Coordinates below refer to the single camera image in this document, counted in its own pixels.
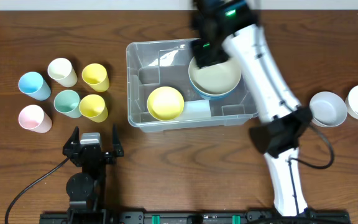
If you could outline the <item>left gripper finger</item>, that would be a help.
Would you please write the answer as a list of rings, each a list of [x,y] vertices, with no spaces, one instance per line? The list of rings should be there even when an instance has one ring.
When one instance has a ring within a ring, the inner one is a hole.
[[[112,128],[112,144],[113,144],[114,152],[123,152],[123,147],[119,140],[117,127],[115,124],[113,125],[113,128]]]
[[[76,126],[68,141],[64,144],[63,149],[76,149],[79,143],[79,127]]]

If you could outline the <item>large beige bowl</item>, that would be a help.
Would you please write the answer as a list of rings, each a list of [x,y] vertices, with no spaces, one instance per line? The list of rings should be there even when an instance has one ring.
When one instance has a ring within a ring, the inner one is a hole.
[[[191,84],[207,95],[225,95],[235,89],[241,80],[242,71],[237,62],[230,58],[216,65],[199,68],[193,57],[188,67]]]

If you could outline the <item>dark blue bowl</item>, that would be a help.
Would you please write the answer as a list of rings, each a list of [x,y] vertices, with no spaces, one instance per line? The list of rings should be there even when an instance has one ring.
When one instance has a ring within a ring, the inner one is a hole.
[[[221,100],[223,98],[228,97],[232,93],[232,91],[230,91],[230,92],[222,94],[222,95],[211,95],[211,94],[203,93],[198,90],[196,90],[196,92],[197,92],[197,94],[199,94],[200,97],[202,97],[205,100]]]
[[[207,94],[202,92],[201,90],[199,90],[195,84],[193,83],[192,80],[190,80],[190,85],[192,86],[192,88],[194,89],[195,92],[197,92],[197,94],[199,94],[200,97],[202,97],[205,100],[220,100],[223,99],[227,96],[229,96],[232,92],[234,92],[234,90],[237,88],[237,86],[240,84],[241,80],[239,80],[239,82],[234,86],[234,88],[232,90],[230,90],[229,92],[223,93],[221,95],[212,95],[212,94]]]

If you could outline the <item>yellow bowl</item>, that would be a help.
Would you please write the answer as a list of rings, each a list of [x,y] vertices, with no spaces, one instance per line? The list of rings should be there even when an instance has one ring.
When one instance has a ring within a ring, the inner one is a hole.
[[[182,114],[185,101],[182,94],[170,86],[156,88],[147,98],[147,109],[157,120],[169,121]]]

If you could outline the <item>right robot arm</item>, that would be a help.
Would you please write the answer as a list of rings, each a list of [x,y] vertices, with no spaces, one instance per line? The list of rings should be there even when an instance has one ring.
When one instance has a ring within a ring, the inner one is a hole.
[[[283,217],[299,217],[308,208],[297,163],[299,138],[311,122],[311,110],[285,83],[246,1],[193,0],[193,5],[191,26],[200,36],[191,45],[196,64],[238,63],[259,114],[260,125],[249,135],[267,162],[275,209]]]

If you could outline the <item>clear plastic storage container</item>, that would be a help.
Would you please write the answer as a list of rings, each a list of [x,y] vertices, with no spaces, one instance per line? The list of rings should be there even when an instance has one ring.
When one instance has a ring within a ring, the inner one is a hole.
[[[242,125],[257,117],[244,80],[227,97],[206,100],[192,87],[188,67],[190,39],[133,42],[126,48],[128,122],[145,133],[205,126]],[[147,98],[157,88],[170,86],[185,100],[182,114],[170,121],[155,119]]]

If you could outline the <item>lower yellow cup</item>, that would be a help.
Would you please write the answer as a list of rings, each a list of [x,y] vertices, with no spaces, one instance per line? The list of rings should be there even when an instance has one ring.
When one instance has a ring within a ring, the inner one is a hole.
[[[95,123],[102,123],[108,118],[108,109],[104,99],[99,95],[87,95],[79,104],[80,113]]]

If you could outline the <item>yellow cup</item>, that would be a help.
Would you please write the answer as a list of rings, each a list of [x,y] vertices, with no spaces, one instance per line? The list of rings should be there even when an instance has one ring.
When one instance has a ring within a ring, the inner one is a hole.
[[[109,88],[107,70],[99,63],[92,63],[87,65],[83,69],[81,76],[84,82],[97,92],[104,92]]]
[[[99,95],[87,95],[79,104],[80,113],[95,123],[102,123],[108,118],[108,109],[104,99]]]

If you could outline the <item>mint green cup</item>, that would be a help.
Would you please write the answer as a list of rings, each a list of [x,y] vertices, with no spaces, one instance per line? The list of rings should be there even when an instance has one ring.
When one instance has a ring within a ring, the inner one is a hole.
[[[54,108],[70,118],[81,117],[79,110],[80,96],[73,90],[63,90],[54,99]]]

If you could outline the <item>pink cup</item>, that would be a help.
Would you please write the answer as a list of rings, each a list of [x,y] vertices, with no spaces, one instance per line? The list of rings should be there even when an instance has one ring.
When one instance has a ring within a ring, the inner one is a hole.
[[[38,105],[29,105],[18,116],[20,126],[36,133],[46,133],[52,128],[52,120]]]

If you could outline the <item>upper yellow cup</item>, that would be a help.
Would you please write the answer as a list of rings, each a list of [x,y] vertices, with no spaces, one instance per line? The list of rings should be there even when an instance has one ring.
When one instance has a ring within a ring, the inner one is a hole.
[[[92,63],[87,65],[83,69],[81,76],[84,82],[97,92],[104,92],[109,88],[107,70],[99,63]]]

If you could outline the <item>cream white cup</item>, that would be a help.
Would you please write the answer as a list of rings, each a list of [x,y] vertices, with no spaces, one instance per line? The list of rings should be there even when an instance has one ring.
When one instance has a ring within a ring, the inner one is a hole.
[[[56,58],[48,65],[48,75],[64,87],[73,87],[78,77],[71,62],[66,58]]]

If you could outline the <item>light blue cup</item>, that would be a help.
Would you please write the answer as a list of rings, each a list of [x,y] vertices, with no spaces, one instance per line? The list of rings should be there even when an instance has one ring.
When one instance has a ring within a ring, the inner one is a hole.
[[[43,76],[37,72],[27,72],[20,77],[19,90],[39,101],[44,101],[51,95],[51,89]]]

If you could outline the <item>light grey bowl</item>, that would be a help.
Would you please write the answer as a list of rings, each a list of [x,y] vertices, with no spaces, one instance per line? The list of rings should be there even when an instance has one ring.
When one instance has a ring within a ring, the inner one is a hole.
[[[315,94],[309,106],[313,114],[312,122],[320,127],[336,127],[347,118],[345,102],[340,96],[329,91]]]

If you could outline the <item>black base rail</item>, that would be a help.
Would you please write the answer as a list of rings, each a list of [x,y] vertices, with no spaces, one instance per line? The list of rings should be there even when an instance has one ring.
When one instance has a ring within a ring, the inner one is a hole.
[[[105,224],[244,224],[244,223],[350,223],[347,212],[306,211],[299,217],[283,217],[268,210],[245,213],[144,213],[101,212],[44,213],[40,224],[105,223]]]

